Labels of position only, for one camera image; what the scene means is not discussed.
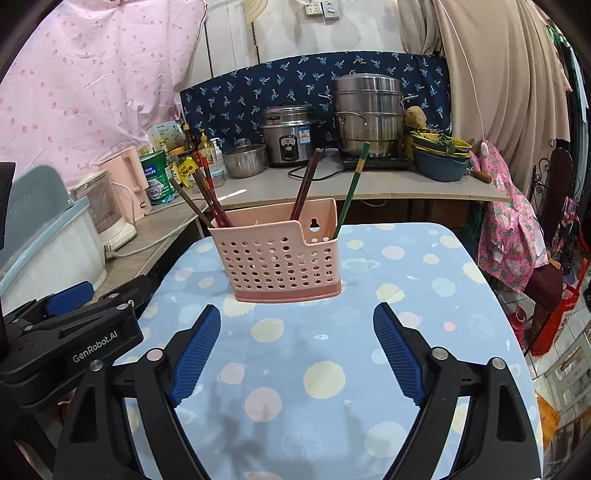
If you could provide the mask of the green chopstick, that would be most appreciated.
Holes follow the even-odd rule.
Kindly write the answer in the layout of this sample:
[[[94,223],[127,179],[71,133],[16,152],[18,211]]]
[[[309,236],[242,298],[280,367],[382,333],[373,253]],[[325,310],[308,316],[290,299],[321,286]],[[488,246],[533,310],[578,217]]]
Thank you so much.
[[[365,168],[365,164],[366,164],[367,158],[369,156],[369,152],[370,152],[370,142],[366,141],[365,143],[363,143],[363,148],[360,153],[360,157],[358,159],[358,162],[356,162],[356,169],[355,169],[355,171],[353,171],[353,177],[352,177],[351,183],[349,184],[349,190],[348,190],[348,193],[346,194],[345,202],[342,205],[341,213],[339,213],[338,224],[335,226],[335,231],[334,231],[334,234],[332,235],[332,238],[334,238],[334,239],[337,239],[339,237],[339,232],[341,231],[342,226],[344,226],[344,224],[345,224],[346,215],[348,215],[349,206],[351,206],[351,203],[353,201],[353,195],[355,195],[355,193],[356,193],[356,187],[359,184],[360,177],[363,173],[363,168]]]

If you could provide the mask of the white plastic tub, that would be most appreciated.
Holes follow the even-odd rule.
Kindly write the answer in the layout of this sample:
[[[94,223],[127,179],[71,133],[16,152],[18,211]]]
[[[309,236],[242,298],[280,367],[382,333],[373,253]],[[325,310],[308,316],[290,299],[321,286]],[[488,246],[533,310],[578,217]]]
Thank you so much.
[[[3,312],[84,281],[97,289],[106,275],[89,201],[79,200],[1,260]]]

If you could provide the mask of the red thermos bottle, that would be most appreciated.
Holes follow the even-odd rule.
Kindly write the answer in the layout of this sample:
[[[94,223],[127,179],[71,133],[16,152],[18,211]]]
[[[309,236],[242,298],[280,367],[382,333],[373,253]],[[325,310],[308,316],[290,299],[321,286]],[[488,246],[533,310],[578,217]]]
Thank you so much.
[[[528,320],[526,311],[522,307],[517,306],[507,315],[507,319],[520,345],[520,348],[525,350],[527,348],[525,343],[525,326]]]

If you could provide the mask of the blue planet-print tablecloth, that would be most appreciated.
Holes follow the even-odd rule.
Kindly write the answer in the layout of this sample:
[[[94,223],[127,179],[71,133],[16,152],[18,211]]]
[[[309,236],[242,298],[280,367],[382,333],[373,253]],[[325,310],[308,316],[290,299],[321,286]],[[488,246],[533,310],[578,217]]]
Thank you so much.
[[[356,225],[339,235],[342,291],[298,303],[239,302],[209,239],[170,269],[128,361],[164,346],[207,305],[221,334],[176,413],[214,479],[380,479],[418,410],[373,327],[377,305],[456,358],[502,358],[534,428],[531,374],[506,315],[458,237],[432,223]]]

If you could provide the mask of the pink pineapple apron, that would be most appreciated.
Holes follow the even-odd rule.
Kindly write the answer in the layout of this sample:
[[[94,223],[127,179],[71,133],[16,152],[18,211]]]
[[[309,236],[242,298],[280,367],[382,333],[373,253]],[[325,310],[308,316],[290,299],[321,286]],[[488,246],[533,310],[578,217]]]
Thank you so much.
[[[543,230],[533,206],[513,183],[499,150],[484,141],[472,156],[476,170],[491,176],[491,184],[506,196],[486,208],[477,264],[511,290],[522,293],[534,271],[548,264]]]

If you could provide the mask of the green tin can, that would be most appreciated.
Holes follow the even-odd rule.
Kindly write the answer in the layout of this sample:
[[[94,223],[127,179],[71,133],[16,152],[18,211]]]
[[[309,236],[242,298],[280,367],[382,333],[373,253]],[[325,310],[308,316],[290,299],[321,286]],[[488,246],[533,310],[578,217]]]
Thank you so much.
[[[156,151],[140,158],[147,181],[146,195],[152,205],[161,205],[173,200],[175,190],[170,184],[171,173],[163,151]]]

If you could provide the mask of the white blender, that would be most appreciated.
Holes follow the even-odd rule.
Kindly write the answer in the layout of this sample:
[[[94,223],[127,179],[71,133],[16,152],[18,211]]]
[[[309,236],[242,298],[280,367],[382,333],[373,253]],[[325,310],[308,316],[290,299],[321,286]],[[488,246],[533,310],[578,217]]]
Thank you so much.
[[[100,170],[83,178],[70,190],[73,200],[86,198],[90,215],[106,251],[116,251],[136,236],[116,198],[109,173]]]

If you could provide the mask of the blue basin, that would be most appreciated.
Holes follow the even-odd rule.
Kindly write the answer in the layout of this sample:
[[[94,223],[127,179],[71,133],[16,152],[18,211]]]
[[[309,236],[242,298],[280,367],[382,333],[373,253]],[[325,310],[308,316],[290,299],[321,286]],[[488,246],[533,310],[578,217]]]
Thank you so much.
[[[414,149],[413,156],[417,171],[439,182],[459,181],[468,171],[468,157],[447,157],[421,149]]]

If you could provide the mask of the pink electric kettle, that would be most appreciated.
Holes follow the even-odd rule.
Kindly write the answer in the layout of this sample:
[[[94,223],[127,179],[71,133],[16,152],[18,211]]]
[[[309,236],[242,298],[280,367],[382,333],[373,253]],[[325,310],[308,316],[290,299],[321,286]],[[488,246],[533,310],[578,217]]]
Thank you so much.
[[[135,147],[128,147],[103,159],[99,169],[108,173],[128,223],[134,225],[151,211],[152,205],[147,196],[148,183]]]

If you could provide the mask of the black induction cooktop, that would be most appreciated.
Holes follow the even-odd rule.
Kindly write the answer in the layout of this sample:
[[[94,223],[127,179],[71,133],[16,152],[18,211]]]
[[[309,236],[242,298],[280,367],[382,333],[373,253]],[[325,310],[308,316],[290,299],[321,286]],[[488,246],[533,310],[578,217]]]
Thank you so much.
[[[359,156],[346,153],[339,150],[339,161],[346,171],[355,171]],[[412,162],[410,160],[398,159],[394,157],[372,157],[368,156],[363,172],[366,171],[411,171]]]

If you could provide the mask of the small lidded steel pot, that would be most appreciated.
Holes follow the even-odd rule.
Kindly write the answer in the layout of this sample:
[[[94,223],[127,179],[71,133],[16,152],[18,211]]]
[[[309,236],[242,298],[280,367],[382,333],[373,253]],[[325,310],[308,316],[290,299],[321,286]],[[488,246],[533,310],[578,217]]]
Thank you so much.
[[[223,153],[228,176],[233,179],[249,178],[266,170],[266,145],[242,143]]]

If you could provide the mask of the navy floral backsplash cloth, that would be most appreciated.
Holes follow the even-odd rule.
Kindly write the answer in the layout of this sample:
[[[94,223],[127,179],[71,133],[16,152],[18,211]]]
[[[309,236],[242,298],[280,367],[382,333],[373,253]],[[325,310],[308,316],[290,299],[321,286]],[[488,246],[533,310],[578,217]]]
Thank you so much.
[[[332,107],[332,81],[348,74],[377,73],[398,79],[407,106],[419,106],[437,131],[452,132],[447,62],[435,55],[389,51],[342,51],[260,63],[206,80],[180,93],[184,118],[222,146],[246,138],[263,141],[263,110],[308,105],[322,122],[318,145],[335,144],[339,129]]]

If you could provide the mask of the pink floral curtain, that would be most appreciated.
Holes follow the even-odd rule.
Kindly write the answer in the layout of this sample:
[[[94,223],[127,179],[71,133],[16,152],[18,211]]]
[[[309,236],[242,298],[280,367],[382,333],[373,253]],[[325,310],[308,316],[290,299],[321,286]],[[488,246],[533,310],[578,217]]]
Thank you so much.
[[[180,115],[204,1],[63,1],[1,82],[1,159],[66,184]]]

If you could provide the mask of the beige hanging fly swatter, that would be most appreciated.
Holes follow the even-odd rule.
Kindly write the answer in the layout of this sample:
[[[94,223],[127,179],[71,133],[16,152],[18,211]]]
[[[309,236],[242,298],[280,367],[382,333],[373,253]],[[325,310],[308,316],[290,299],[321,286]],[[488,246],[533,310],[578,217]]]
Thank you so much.
[[[242,4],[245,12],[245,22],[252,23],[266,10],[269,0],[243,0]]]

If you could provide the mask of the white wall socket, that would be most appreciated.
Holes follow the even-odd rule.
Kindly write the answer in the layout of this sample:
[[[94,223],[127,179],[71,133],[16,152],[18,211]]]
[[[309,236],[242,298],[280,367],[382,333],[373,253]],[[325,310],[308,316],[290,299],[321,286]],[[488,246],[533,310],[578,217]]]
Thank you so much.
[[[307,17],[320,17],[329,21],[337,21],[341,18],[338,1],[304,1],[304,15]]]

